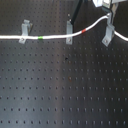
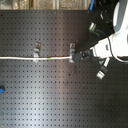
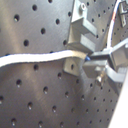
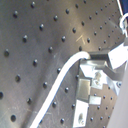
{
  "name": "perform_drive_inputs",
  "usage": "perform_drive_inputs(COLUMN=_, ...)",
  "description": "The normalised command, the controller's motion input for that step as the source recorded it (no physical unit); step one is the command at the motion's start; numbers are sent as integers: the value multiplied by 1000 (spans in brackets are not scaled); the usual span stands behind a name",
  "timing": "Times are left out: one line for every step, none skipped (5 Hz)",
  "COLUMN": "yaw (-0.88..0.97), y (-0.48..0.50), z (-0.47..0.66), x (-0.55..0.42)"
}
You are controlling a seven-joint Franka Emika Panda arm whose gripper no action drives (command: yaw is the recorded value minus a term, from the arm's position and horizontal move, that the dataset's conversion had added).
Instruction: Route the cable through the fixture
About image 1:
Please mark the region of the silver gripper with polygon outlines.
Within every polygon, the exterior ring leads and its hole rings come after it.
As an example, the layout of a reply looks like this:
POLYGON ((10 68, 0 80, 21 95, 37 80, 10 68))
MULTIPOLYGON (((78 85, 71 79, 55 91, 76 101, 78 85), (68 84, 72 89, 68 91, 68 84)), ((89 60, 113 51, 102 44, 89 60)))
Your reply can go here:
POLYGON ((107 25, 110 25, 110 24, 112 25, 115 14, 116 14, 116 10, 117 10, 117 6, 115 3, 119 3, 120 0, 92 0, 92 1, 95 7, 104 6, 106 8, 110 8, 112 6, 112 9, 108 14, 108 19, 107 19, 107 25))

